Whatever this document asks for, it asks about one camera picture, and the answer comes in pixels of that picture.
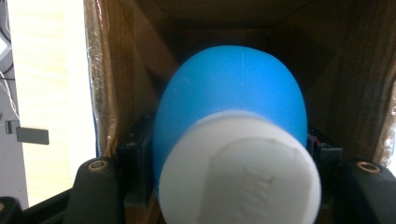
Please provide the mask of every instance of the clear tape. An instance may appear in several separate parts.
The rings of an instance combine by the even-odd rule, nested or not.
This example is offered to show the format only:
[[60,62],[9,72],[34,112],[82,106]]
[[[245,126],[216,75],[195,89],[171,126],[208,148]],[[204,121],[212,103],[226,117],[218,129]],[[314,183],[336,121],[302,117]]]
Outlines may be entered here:
[[17,119],[19,119],[20,115],[18,114],[17,106],[16,106],[14,100],[12,99],[11,90],[9,89],[6,77],[4,76],[4,74],[1,71],[0,71],[0,77],[3,79],[3,81],[5,83],[5,85],[3,85],[0,82],[0,86],[4,89],[4,91],[6,92],[6,94],[8,96],[9,104],[11,105],[11,109],[14,112],[15,117],[17,117]]
[[97,150],[112,156],[117,145],[118,111],[108,44],[107,14],[103,0],[85,0],[87,56],[91,80]]

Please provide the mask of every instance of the black plastic bracket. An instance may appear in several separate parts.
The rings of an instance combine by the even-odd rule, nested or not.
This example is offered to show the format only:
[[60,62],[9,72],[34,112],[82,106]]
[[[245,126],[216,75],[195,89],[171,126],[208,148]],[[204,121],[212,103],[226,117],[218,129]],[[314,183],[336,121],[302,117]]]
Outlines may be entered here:
[[388,168],[351,160],[334,174],[333,223],[396,223],[396,178]]
[[153,189],[151,138],[154,114],[142,116],[117,146],[117,165],[127,180],[125,207],[149,207]]
[[125,223],[122,192],[112,159],[86,161],[78,169],[63,224]]
[[17,128],[21,127],[19,120],[6,120],[6,134],[13,134],[17,132]]

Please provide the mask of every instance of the metal nut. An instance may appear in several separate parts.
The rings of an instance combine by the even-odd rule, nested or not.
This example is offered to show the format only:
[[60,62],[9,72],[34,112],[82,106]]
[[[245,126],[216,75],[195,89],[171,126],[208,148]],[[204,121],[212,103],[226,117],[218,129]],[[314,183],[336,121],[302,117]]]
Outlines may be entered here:
[[90,171],[100,171],[108,166],[107,161],[93,161],[88,165]]
[[381,172],[381,169],[377,165],[368,161],[358,161],[356,164],[359,168],[368,173],[377,174]]

